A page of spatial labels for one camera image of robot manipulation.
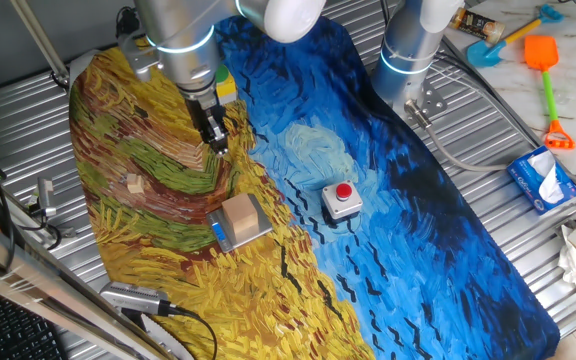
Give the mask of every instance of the blue ring light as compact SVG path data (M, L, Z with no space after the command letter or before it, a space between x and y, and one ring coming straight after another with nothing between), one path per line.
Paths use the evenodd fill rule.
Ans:
M384 52L381 52L381 60L384 61L384 64L386 64L386 66L388 66L390 68L390 70L394 71L394 72L398 72L400 74L404 74L404 75L415 75L415 74L421 74L422 72L430 69L430 65L432 65L432 61L430 62L430 64L428 64L428 66L426 66L424 69L421 70L416 70L416 71L405 71L405 70L399 70L396 67L390 65L388 63L388 61L386 61L386 58L384 57Z
M159 51L163 51L163 52L166 52L169 54L185 54L185 53L197 50L200 47L206 45L206 43L208 42L208 40L210 40L210 38L212 37L212 34L214 34L214 32L215 32L215 26L213 25L210 28L208 35L206 35L206 37L203 38L200 42L196 43L193 46L189 46L189 47L185 47L185 48L179 48L179 49L169 49L169 48L165 48L163 46L157 46L154 42L152 42L152 40L150 40L150 38L148 36L146 36L146 39L148 40L150 45L156 47L157 50L159 50Z

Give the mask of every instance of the wooden block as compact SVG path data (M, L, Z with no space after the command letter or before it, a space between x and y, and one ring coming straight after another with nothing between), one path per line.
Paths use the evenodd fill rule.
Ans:
M221 205L237 241L244 240L240 237L254 232L254 229L259 231L257 210L250 201L248 194L239 194L224 201Z
M126 186L131 194L144 193L144 178L141 175L128 174L126 176Z

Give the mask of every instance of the blue label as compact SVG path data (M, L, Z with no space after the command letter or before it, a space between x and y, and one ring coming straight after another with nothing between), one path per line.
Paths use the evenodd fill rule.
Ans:
M226 234L224 234L224 231L221 229L221 225L219 225L219 223L212 224L212 231L215 232L217 240L219 241L226 240Z

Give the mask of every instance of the emergency stop button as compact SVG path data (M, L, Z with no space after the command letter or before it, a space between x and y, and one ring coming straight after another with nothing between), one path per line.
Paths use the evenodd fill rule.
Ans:
M352 187L346 183L337 185L335 191L337 192L337 199L339 199L339 201L346 201L350 198L350 195L352 195Z

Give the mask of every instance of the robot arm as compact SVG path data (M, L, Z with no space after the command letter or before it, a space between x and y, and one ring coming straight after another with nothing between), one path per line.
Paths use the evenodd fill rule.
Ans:
M154 54L144 54L130 39L118 38L137 78L150 80L156 65L186 99L195 128L218 155L228 152L228 131L216 92L219 51L214 24L233 15L248 18L271 38L290 43L315 25L325 0L135 0Z

